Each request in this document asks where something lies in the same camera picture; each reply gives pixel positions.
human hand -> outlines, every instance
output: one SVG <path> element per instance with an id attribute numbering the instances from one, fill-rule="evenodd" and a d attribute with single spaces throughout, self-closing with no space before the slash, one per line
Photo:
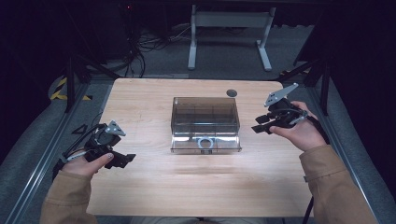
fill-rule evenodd
<path id="1" fill-rule="evenodd" d="M 85 157 L 81 156 L 65 164 L 62 171 L 76 175 L 93 176 L 113 158 L 113 154 L 107 153 L 94 161 L 88 162 Z"/>
<path id="2" fill-rule="evenodd" d="M 302 110 L 306 110 L 309 116 L 317 119 L 317 117 L 312 114 L 311 111 L 309 111 L 305 103 L 297 101 L 293 101 L 291 103 Z M 314 147 L 327 145 L 326 141 L 323 139 L 317 128 L 312 124 L 311 121 L 307 119 L 301 120 L 290 129 L 272 126 L 270 128 L 270 132 L 289 139 L 297 148 L 302 151 L 307 151 Z"/>

clear plastic box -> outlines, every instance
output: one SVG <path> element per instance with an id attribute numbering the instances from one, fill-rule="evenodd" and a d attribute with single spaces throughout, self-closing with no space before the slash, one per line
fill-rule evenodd
<path id="1" fill-rule="evenodd" d="M 172 152 L 212 154 L 242 149 L 234 98 L 175 97 L 171 128 Z"/>

metal rail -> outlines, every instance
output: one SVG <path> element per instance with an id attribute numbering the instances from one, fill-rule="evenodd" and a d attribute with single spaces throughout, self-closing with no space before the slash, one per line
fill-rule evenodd
<path id="1" fill-rule="evenodd" d="M 364 189 L 361 185 L 361 180 L 357 176 L 355 170 L 353 169 L 347 154 L 345 153 L 343 149 L 343 145 L 341 144 L 341 141 L 337 135 L 337 132 L 335 131 L 334 127 L 332 126 L 332 123 L 329 119 L 329 117 L 324 116 L 321 108 L 320 108 L 320 101 L 319 101 L 319 95 L 315 91 L 315 88 L 310 87 L 306 88 L 308 91 L 308 95 L 310 99 L 314 102 L 314 108 L 318 111 L 317 116 L 318 119 L 320 120 L 320 124 L 322 125 L 323 129 L 326 131 L 327 135 L 329 136 L 330 143 L 332 145 L 332 148 L 335 150 L 335 152 L 338 154 L 338 156 L 341 158 L 341 160 L 344 162 L 346 165 L 346 168 L 349 170 L 352 179 L 355 181 L 355 184 L 358 186 L 358 188 L 361 190 L 361 193 L 363 194 L 364 199 L 366 200 L 367 204 L 370 207 L 370 210 L 372 211 L 377 223 L 379 222 L 378 217 L 375 215 L 375 212 L 373 210 L 373 207 L 370 205 L 369 201 L 367 200 L 366 194 L 364 193 Z"/>
<path id="2" fill-rule="evenodd" d="M 11 224 L 11 223 L 14 224 L 21 222 L 21 218 L 26 212 L 29 203 L 32 201 L 33 197 L 35 196 L 35 192 L 40 186 L 40 183 L 44 175 L 46 174 L 50 166 L 50 163 L 53 160 L 53 157 L 57 152 L 57 148 L 59 146 L 61 137 L 64 134 L 64 130 L 66 129 L 70 119 L 73 118 L 73 114 L 76 112 L 78 105 L 81 102 L 81 99 L 84 96 L 87 89 L 88 89 L 88 84 L 81 84 L 78 87 L 78 92 L 77 92 L 78 100 L 73 104 L 69 113 L 67 114 L 65 113 L 63 115 L 57 129 L 55 130 L 54 135 L 50 139 L 49 144 L 43 153 L 43 156 L 41 157 L 37 166 L 30 175 L 29 180 L 26 183 L 26 186 L 20 195 L 20 198 L 17 200 L 11 213 L 8 215 L 6 224 Z"/>

forearm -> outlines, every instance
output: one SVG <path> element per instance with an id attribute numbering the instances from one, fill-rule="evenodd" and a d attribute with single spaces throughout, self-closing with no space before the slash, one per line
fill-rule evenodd
<path id="1" fill-rule="evenodd" d="M 95 217 L 86 212 L 90 196 L 90 177 L 61 171 L 43 203 L 40 223 L 97 223 Z"/>
<path id="2" fill-rule="evenodd" d="M 300 159 L 315 199 L 317 223 L 376 223 L 361 191 L 332 147 L 313 148 Z"/>

table top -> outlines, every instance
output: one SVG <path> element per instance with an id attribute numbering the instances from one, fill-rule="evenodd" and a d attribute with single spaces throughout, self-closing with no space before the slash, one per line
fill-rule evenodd
<path id="1" fill-rule="evenodd" d="M 298 156 L 275 134 L 254 133 L 278 82 L 117 79 L 101 123 L 115 120 L 126 136 L 114 146 L 136 154 L 124 169 L 101 169 L 92 179 L 88 212 L 108 216 L 303 217 L 311 198 Z M 227 97 L 236 90 L 242 150 L 226 155 L 180 155 L 170 150 L 174 97 Z"/>

